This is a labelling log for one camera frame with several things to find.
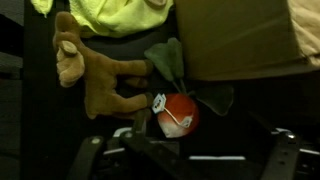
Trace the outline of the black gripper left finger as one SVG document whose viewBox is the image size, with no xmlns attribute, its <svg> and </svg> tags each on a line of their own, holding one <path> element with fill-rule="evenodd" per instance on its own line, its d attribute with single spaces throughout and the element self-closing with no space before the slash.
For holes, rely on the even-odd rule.
<svg viewBox="0 0 320 180">
<path fill-rule="evenodd" d="M 187 180 L 187 163 L 179 157 L 179 143 L 148 137 L 146 125 L 149 118 L 148 109 L 139 110 L 134 116 L 132 129 L 120 136 L 135 167 L 149 180 Z"/>
</svg>

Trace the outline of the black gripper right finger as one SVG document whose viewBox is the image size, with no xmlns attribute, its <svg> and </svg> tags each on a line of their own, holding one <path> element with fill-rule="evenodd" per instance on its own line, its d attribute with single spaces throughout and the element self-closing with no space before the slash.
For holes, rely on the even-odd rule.
<svg viewBox="0 0 320 180">
<path fill-rule="evenodd" d="M 261 174 L 260 180 L 294 180 L 299 159 L 300 137 L 287 129 L 271 132 L 274 146 Z"/>
</svg>

